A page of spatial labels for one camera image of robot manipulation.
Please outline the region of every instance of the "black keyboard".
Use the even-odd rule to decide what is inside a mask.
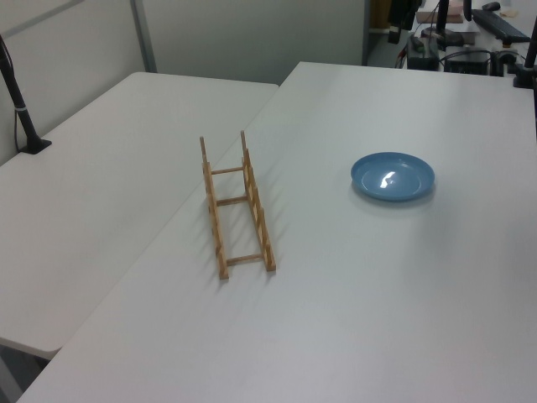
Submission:
[[[529,38],[491,11],[472,10],[473,20],[505,44],[529,42]]]

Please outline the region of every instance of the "white tabletop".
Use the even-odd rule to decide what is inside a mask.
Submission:
[[[247,129],[276,273],[219,281],[198,186],[21,402],[534,402],[532,96],[300,64]],[[425,159],[435,192],[359,196],[351,166],[378,151]],[[238,193],[230,175],[220,197]],[[248,208],[222,209],[228,256],[251,253]]]
[[[133,74],[0,168],[0,344],[51,358],[274,85]]]

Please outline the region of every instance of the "blue plate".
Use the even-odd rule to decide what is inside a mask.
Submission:
[[[366,195],[390,202],[424,196],[435,182],[435,172],[425,161],[401,153],[371,154],[351,169],[352,182]]]

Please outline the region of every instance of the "stand base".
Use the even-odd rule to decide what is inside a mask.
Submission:
[[[516,77],[513,79],[515,88],[526,88],[528,90],[534,87],[534,78],[537,77],[537,69],[527,69],[523,65],[517,64]]]
[[[25,153],[25,154],[36,155],[36,154],[39,154],[44,149],[46,149],[51,144],[52,142],[50,140],[41,139],[41,143],[38,144],[37,146],[34,144],[32,145],[32,148],[29,149],[28,145],[25,145],[23,148],[20,149],[20,152]]]
[[[462,37],[462,34],[449,29],[438,31],[436,28],[429,27],[421,31],[421,37],[436,39],[438,47],[442,50],[446,50],[448,46],[464,45],[464,38]]]

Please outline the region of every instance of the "gray wall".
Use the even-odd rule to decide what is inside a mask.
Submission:
[[[366,0],[140,0],[159,73],[281,84],[299,61],[362,64]]]
[[[5,42],[39,135],[144,70],[128,0],[85,0]],[[13,103],[0,80],[0,165],[14,155]]]

